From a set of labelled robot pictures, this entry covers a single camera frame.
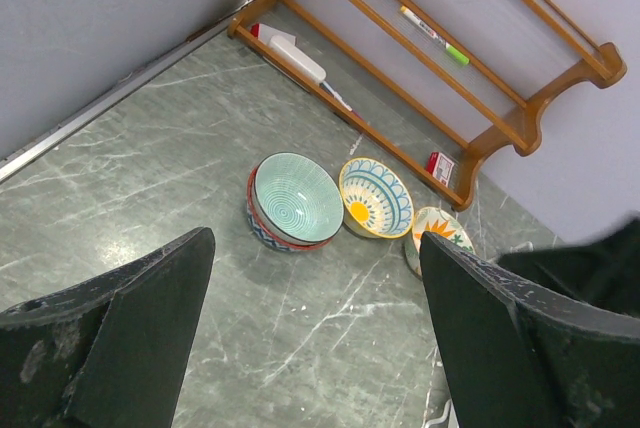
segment marble surface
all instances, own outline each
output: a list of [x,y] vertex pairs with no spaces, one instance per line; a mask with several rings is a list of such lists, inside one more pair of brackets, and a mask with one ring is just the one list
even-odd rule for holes
[[[367,119],[426,159],[446,141],[278,10]],[[66,288],[196,226],[217,250],[174,427],[421,426],[446,397],[424,289],[401,241],[345,231],[304,254],[269,250],[244,216],[252,167],[277,151],[337,176],[387,163],[417,207],[443,206],[398,162],[238,41],[213,39],[0,185],[0,309]],[[556,242],[481,177],[458,215],[484,258]]]

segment patterned bowl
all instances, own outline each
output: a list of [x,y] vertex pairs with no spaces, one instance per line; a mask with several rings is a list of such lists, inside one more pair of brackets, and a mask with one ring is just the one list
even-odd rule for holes
[[295,245],[313,245],[340,229],[344,208],[340,191],[324,169],[302,155],[276,153],[256,173],[253,198],[263,223]]
[[475,253],[471,240],[458,220],[446,211],[435,206],[421,208],[416,213],[411,232],[404,239],[404,254],[407,257],[409,267],[422,278],[420,269],[420,243],[425,231],[438,233],[447,238],[460,248],[470,253]]
[[272,234],[259,218],[255,210],[252,193],[257,171],[258,168],[254,168],[254,170],[251,172],[251,175],[249,175],[249,181],[247,182],[247,220],[249,221],[249,226],[251,227],[253,232],[265,245],[273,248],[274,250],[284,251],[285,253],[295,253],[299,251],[317,250],[318,248],[326,245],[327,243],[329,243],[329,241],[331,241],[331,239],[329,239],[322,243],[317,243],[311,246],[298,246],[292,243],[288,243],[287,241],[282,240],[276,235]]
[[340,172],[345,224],[366,238],[400,238],[413,222],[413,202],[400,178],[382,163],[354,158]]

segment wooden shelf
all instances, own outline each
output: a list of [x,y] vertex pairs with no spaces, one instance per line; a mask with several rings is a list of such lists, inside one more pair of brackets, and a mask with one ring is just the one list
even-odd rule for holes
[[[310,23],[328,40],[338,46],[357,63],[363,66],[381,83],[402,98],[417,113],[438,127],[462,150],[462,159],[456,170],[456,180],[452,186],[439,183],[423,167],[424,161],[417,162],[393,142],[384,137],[373,124],[353,115],[317,85],[304,78],[284,59],[261,43],[247,30],[247,27],[261,14],[271,9],[276,2],[282,2],[298,16]],[[274,65],[320,98],[328,107],[354,128],[365,133],[373,141],[402,161],[416,176],[439,192],[454,209],[464,210],[473,201],[475,181],[484,161],[505,146],[513,146],[522,156],[533,153],[542,140],[540,121],[549,104],[561,93],[582,81],[590,81],[599,88],[606,88],[620,80],[626,73],[626,65],[615,45],[597,45],[575,23],[573,23],[550,0],[521,0],[542,21],[549,25],[580,56],[581,60],[556,79],[541,87],[528,99],[523,98],[486,64],[467,50],[437,23],[424,9],[412,0],[348,0],[387,35],[403,46],[434,75],[444,81],[451,90],[481,113],[491,126],[467,142],[456,130],[444,123],[428,107],[412,97],[397,81],[392,80],[382,70],[369,62],[327,26],[311,15],[294,0],[256,0],[238,13],[231,23],[229,36],[237,36],[245,43],[269,59]],[[400,12],[402,5],[416,13],[434,28],[447,42],[454,45],[470,60],[466,66],[453,60],[442,47],[424,34]]]

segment wall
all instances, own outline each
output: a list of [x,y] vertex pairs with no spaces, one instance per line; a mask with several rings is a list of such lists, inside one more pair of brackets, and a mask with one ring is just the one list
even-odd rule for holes
[[[488,123],[399,44],[345,0],[297,0],[415,98],[471,139]],[[366,0],[403,34],[421,43],[454,77],[498,113],[511,107],[473,69],[462,68],[441,50],[416,38],[398,15],[395,0]],[[415,0],[476,53],[522,96],[577,61],[577,56],[519,0]],[[596,41],[614,41],[629,73],[604,91],[573,88],[552,105],[543,122],[543,144],[520,158],[511,148],[497,153],[484,172],[509,195],[566,241],[608,228],[640,208],[637,157],[640,95],[635,73],[640,42],[635,31],[640,10],[634,0],[554,0]]]
[[0,0],[0,159],[242,0]]

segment metal strip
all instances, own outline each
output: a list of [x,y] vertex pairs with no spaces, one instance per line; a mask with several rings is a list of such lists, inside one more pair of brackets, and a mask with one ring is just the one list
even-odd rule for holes
[[190,40],[174,48],[169,53],[157,59],[148,67],[144,68],[139,73],[134,72],[132,75],[130,75],[130,78],[127,81],[113,87],[107,93],[97,98],[92,103],[75,113],[73,116],[60,123],[60,128],[54,133],[35,143],[24,153],[21,153],[13,159],[10,159],[4,165],[0,164],[0,183],[3,183],[8,178],[23,169],[25,166],[40,158],[49,150],[53,149],[55,146],[59,145],[64,140],[69,138],[76,131],[81,130],[97,117],[108,111],[120,100],[129,96],[131,93],[141,88],[143,85],[158,76],[160,73],[167,70],[182,58],[184,58],[197,48],[200,48],[207,41],[211,40],[214,36],[225,30],[231,22],[231,17],[237,11],[238,10],[234,10],[231,15],[220,20],[211,29],[202,33],[200,36],[194,38],[193,40]]

